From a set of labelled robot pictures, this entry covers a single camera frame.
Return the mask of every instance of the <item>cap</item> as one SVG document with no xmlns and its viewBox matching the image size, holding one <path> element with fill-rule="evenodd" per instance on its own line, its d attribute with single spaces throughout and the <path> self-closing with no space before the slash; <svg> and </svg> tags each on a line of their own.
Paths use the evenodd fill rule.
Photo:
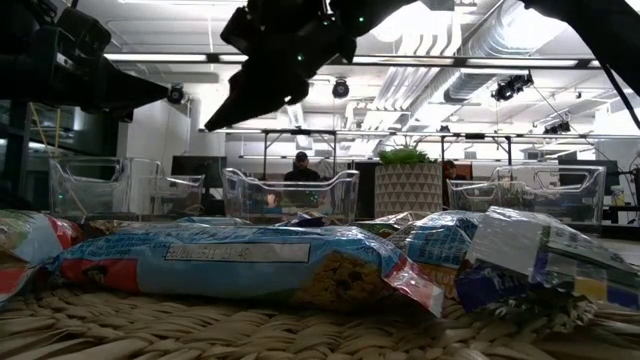
<svg viewBox="0 0 640 360">
<path fill-rule="evenodd" d="M 305 153 L 304 151 L 300 151 L 299 153 L 296 154 L 296 162 L 305 162 L 307 161 L 307 159 L 309 159 L 309 157 L 307 156 L 307 153 Z"/>
</svg>

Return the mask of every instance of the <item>green plant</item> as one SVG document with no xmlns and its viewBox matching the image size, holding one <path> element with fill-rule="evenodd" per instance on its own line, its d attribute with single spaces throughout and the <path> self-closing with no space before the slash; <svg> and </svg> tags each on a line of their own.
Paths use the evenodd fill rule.
<svg viewBox="0 0 640 360">
<path fill-rule="evenodd" d="M 420 141 L 415 144 L 411 144 L 407 138 L 405 138 L 404 144 L 392 145 L 394 149 L 380 150 L 378 157 L 383 165 L 394 164 L 435 164 L 438 161 L 430 159 L 429 156 L 423 151 L 418 150 Z"/>
</svg>

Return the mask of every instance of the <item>black robotic arm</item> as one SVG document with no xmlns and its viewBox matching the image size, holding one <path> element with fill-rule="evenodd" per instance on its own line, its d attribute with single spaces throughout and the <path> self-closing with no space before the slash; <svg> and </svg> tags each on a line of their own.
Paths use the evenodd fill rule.
<svg viewBox="0 0 640 360">
<path fill-rule="evenodd" d="M 569 24 L 603 67 L 640 93 L 640 16 L 625 0 L 521 0 Z M 229 20 L 222 40 L 248 56 L 229 81 L 230 95 L 205 124 L 209 131 L 302 101 L 308 80 L 336 56 L 351 62 L 356 38 L 413 0 L 249 0 Z M 423 0 L 453 10 L 453 0 Z"/>
</svg>

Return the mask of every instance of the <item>plastic container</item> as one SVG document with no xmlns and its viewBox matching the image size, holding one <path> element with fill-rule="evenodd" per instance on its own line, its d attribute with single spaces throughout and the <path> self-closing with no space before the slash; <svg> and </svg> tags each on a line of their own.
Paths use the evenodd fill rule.
<svg viewBox="0 0 640 360">
<path fill-rule="evenodd" d="M 204 176 L 166 177 L 162 165 L 135 158 L 51 159 L 51 212 L 95 214 L 198 214 Z"/>
<path fill-rule="evenodd" d="M 333 180 L 314 183 L 263 182 L 236 169 L 225 169 L 224 176 L 224 205 L 229 217 L 275 224 L 311 211 L 339 224 L 355 219 L 358 171 L 343 171 Z"/>
<path fill-rule="evenodd" d="M 606 168 L 522 165 L 498 167 L 485 183 L 449 181 L 451 209 L 500 206 L 552 215 L 567 223 L 600 225 Z"/>
</svg>

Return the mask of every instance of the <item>computer monitor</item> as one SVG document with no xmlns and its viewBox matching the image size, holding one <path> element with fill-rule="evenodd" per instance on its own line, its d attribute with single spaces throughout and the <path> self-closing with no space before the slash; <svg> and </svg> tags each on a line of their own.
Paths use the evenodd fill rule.
<svg viewBox="0 0 640 360">
<path fill-rule="evenodd" d="M 620 185 L 620 173 L 618 170 L 618 162 L 615 160 L 568 160 L 559 159 L 559 166 L 604 166 L 607 168 L 607 177 L 605 179 L 604 194 L 611 195 L 611 187 Z M 560 185 L 580 185 L 584 182 L 584 176 L 578 174 L 562 174 L 560 173 Z"/>
<path fill-rule="evenodd" d="M 205 189 L 221 189 L 226 167 L 222 156 L 174 156 L 171 175 L 204 175 Z"/>
</svg>

